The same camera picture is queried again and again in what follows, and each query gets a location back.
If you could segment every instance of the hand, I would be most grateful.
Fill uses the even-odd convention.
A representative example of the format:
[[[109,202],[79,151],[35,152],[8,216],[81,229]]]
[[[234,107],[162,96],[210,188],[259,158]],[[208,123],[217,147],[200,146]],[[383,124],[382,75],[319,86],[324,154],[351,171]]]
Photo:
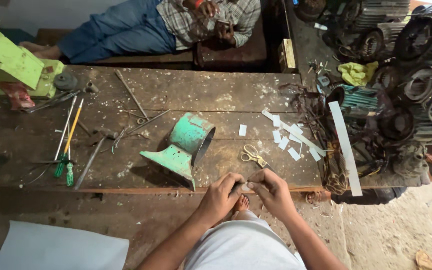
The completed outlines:
[[[231,45],[236,44],[236,40],[234,39],[234,27],[232,23],[229,23],[229,28],[226,28],[227,24],[217,21],[216,22],[216,31],[217,36],[220,40],[224,40]]]
[[[238,173],[229,172],[212,183],[201,200],[196,211],[193,213],[199,223],[211,228],[223,219],[241,196],[241,184],[244,177]]]
[[[219,13],[219,6],[213,1],[204,1],[198,7],[199,12],[201,12],[206,18],[213,18],[215,13]]]
[[[283,223],[298,215],[288,183],[270,169],[253,173],[248,178],[247,186],[259,195],[267,210]]]

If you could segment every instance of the green metal cylinder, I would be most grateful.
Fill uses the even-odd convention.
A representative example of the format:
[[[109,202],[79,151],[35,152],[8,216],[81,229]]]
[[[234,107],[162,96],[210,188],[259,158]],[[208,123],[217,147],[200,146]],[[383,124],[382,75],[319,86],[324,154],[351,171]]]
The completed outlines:
[[[174,144],[191,154],[191,166],[194,166],[204,156],[215,132],[215,125],[187,112],[174,125],[169,136],[169,144]]]

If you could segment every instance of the brass scissors handle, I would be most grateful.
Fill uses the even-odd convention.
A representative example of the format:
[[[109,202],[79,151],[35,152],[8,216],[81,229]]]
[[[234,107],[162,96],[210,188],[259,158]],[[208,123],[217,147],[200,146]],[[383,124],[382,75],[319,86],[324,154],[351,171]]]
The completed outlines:
[[[241,155],[241,160],[244,162],[254,161],[260,164],[261,166],[266,165],[266,161],[259,155],[258,150],[251,144],[246,144],[244,147],[244,152]]]

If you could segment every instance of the red plastic bag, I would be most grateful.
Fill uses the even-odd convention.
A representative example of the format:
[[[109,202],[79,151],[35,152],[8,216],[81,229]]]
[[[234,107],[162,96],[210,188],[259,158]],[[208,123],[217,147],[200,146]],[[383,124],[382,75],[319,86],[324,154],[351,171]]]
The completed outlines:
[[[35,103],[31,100],[24,83],[0,82],[0,88],[8,95],[11,110],[34,107]]]

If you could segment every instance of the hammer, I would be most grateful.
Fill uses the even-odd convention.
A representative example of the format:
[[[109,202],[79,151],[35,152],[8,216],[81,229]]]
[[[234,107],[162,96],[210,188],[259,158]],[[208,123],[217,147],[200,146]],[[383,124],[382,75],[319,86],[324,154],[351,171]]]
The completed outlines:
[[[74,186],[75,190],[78,190],[79,187],[81,186],[81,183],[85,179],[85,176],[89,171],[89,167],[91,167],[91,163],[93,163],[93,160],[95,159],[96,154],[99,152],[101,145],[103,145],[104,140],[105,139],[114,140],[119,135],[117,132],[113,132],[110,129],[104,128],[104,127],[95,129],[95,132],[98,132],[101,135],[101,139],[99,140],[98,144],[96,145],[96,149],[93,151],[93,154],[91,154],[91,156],[89,157],[89,160],[88,160],[88,163],[86,164],[86,167],[84,168],[81,175],[79,176],[78,181],[76,182],[76,185]]]

